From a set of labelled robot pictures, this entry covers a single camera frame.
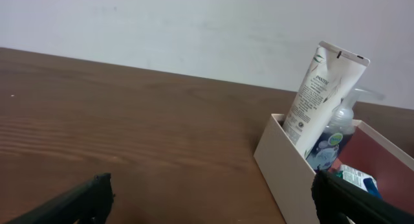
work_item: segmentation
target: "wood grain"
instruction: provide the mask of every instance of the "wood grain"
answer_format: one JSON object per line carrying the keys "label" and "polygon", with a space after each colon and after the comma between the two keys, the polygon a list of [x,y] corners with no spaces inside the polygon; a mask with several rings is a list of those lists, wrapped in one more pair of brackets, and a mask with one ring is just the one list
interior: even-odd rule
{"label": "wood grain", "polygon": [[[295,93],[0,49],[0,222],[100,172],[108,223],[284,223],[253,152]],[[358,104],[411,155],[411,110]]]}

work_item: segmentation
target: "bottle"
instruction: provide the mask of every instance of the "bottle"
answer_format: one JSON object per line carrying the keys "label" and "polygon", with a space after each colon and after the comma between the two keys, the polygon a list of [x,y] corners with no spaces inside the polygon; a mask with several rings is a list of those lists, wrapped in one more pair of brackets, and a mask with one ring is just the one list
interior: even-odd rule
{"label": "bottle", "polygon": [[374,96],[378,100],[384,99],[384,95],[358,87],[349,92],[334,110],[328,125],[306,158],[315,172],[329,169],[345,145],[351,140],[355,132],[355,126],[352,125],[354,118],[352,108],[360,95]]}

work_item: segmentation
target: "toiletry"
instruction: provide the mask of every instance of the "toiletry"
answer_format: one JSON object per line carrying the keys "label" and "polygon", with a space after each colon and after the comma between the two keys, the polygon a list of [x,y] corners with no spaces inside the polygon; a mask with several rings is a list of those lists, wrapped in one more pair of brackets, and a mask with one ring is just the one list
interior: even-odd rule
{"label": "toiletry", "polygon": [[382,198],[380,192],[378,191],[378,186],[376,185],[374,177],[344,164],[341,165],[336,175],[357,186],[358,188],[361,188],[362,190],[369,192],[378,198]]}
{"label": "toiletry", "polygon": [[321,41],[283,124],[305,159],[369,60]]}
{"label": "toiletry", "polygon": [[329,123],[306,158],[315,172],[329,169],[348,141],[351,140],[355,132],[355,127],[352,125],[354,118],[352,108],[361,95],[373,96],[379,100],[384,99],[384,95],[365,88],[356,87],[351,90],[335,109]]}

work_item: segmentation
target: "white box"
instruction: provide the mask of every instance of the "white box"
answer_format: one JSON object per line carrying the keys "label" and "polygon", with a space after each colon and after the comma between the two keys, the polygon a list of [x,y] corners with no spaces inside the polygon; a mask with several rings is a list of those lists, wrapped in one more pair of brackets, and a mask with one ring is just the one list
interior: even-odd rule
{"label": "white box", "polygon": [[[283,122],[284,119],[284,115],[273,114],[271,116],[254,157],[285,221],[288,224],[316,224],[319,223],[319,220],[311,196],[311,186],[315,173],[285,135],[280,125],[280,122]],[[367,174],[372,173],[371,175],[376,177],[378,189],[385,197],[384,200],[406,212],[414,213],[414,206],[410,203],[414,201],[414,192],[411,189],[411,187],[414,187],[414,160],[365,122],[354,120],[353,124],[364,133],[359,133],[361,137],[356,137],[356,134],[353,136],[351,141],[355,139],[354,146],[349,146],[350,141],[344,148],[344,151],[347,148],[349,150],[347,153],[344,151],[341,153],[341,155],[344,154],[345,159],[342,162],[360,170],[364,166],[358,165],[359,162],[356,161],[361,161],[358,157],[364,157],[363,161],[365,160],[365,164],[370,166],[368,168],[364,167],[368,171],[361,171]],[[370,150],[372,150],[372,147],[376,148],[372,150],[373,152],[355,153],[355,150],[364,149],[365,145],[369,145],[366,148]],[[373,156],[366,157],[367,153],[373,154]],[[385,161],[393,162],[392,164],[398,162],[398,168],[386,167]],[[402,175],[397,175],[398,172],[397,174],[390,172],[391,169],[400,172]],[[402,179],[409,184],[403,185],[400,183],[395,185],[395,183],[387,183],[390,179],[394,182]]]}

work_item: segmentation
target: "pantene tube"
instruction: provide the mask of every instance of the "pantene tube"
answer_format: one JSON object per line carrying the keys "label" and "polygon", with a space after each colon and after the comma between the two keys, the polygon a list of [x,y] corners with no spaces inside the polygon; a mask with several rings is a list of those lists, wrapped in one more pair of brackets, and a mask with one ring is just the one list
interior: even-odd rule
{"label": "pantene tube", "polygon": [[321,41],[290,108],[283,130],[306,159],[341,98],[361,77],[369,60]]}

